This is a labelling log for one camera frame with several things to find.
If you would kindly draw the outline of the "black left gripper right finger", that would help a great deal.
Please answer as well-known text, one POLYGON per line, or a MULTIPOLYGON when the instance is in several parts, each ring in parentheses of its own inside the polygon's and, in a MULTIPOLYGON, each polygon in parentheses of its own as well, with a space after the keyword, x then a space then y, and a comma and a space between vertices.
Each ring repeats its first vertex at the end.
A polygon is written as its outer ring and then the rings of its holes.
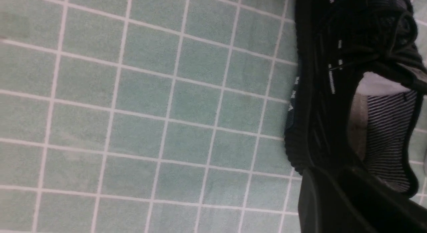
POLYGON ((367 172, 344 168, 340 186, 369 233, 425 233, 426 210, 367 172))

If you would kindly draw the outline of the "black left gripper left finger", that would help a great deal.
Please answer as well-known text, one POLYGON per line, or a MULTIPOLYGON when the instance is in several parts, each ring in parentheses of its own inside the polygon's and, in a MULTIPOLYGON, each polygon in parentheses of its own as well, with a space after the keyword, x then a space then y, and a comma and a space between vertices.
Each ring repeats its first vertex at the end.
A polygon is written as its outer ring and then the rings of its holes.
POLYGON ((302 233, 377 232, 322 169, 304 169, 298 214, 302 233))

